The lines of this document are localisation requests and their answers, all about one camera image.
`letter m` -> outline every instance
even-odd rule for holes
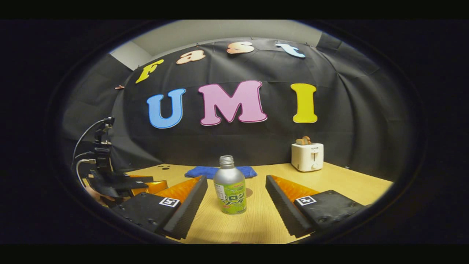
[[[241,82],[231,97],[218,84],[200,87],[199,92],[204,95],[205,110],[205,117],[200,123],[207,126],[220,124],[221,118],[217,116],[215,108],[218,108],[223,117],[231,123],[239,106],[241,106],[239,121],[253,123],[266,120],[267,115],[262,111],[259,96],[261,86],[262,83],[259,81]]]

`melon soda bottle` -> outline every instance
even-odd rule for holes
[[[236,215],[246,211],[246,181],[235,167],[233,156],[220,157],[220,169],[213,176],[213,182],[222,212]]]

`table surface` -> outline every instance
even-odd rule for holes
[[[184,174],[195,166],[162,164],[128,172],[131,175],[152,176],[155,181],[166,180],[169,187],[190,178]],[[252,166],[257,176],[246,179],[246,187],[253,191],[247,198],[247,211],[240,215],[221,212],[213,180],[200,204],[186,239],[176,240],[185,244],[256,243],[285,244],[301,238],[288,233],[287,228],[265,188],[267,175],[275,175],[304,185],[319,192],[334,190],[348,198],[368,205],[381,197],[392,185],[391,181],[351,171],[330,163],[323,169],[311,172],[297,171],[291,164]]]

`blue towel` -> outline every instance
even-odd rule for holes
[[[245,178],[251,178],[251,177],[257,176],[257,173],[249,166],[241,166],[241,167],[236,167],[236,168],[239,169],[244,174]],[[191,169],[190,171],[186,172],[184,176],[195,178],[198,176],[205,175],[207,179],[213,179],[213,176],[215,176],[215,173],[217,173],[217,171],[218,171],[218,168],[197,166]]]

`black curtain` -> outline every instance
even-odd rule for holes
[[[121,91],[115,87],[124,85],[131,74],[131,69],[107,54],[83,75],[72,90],[66,104],[61,130],[62,150],[68,166],[71,165],[78,139],[93,123],[112,114],[114,102]],[[92,150],[95,130],[91,129],[83,138],[76,154]],[[83,172],[88,169],[87,164],[80,167]]]
[[[227,46],[237,41],[249,41],[255,50],[228,54]],[[297,47],[306,57],[289,55],[277,43]],[[175,63],[182,54],[194,50],[203,50],[206,57]],[[117,96],[113,108],[116,125],[110,131],[117,170],[161,162],[216,166],[220,155],[233,155],[239,166],[289,163],[291,144],[304,135],[324,144],[326,162],[387,180],[395,180],[412,158],[412,144],[418,136],[413,124],[418,117],[409,111],[411,102],[403,88],[380,65],[327,34],[317,47],[246,38],[186,48],[160,59],[164,62],[137,84],[146,65],[136,69]],[[219,84],[231,96],[245,80],[262,82],[260,100],[268,119],[242,123],[236,118],[229,123],[217,112],[220,124],[201,125],[204,102],[198,88]],[[290,88],[293,83],[317,88],[317,122],[293,122],[297,107],[296,93]],[[167,94],[178,88],[186,89],[181,121],[168,129],[153,127],[146,100],[164,95],[161,115],[169,117],[172,107]]]

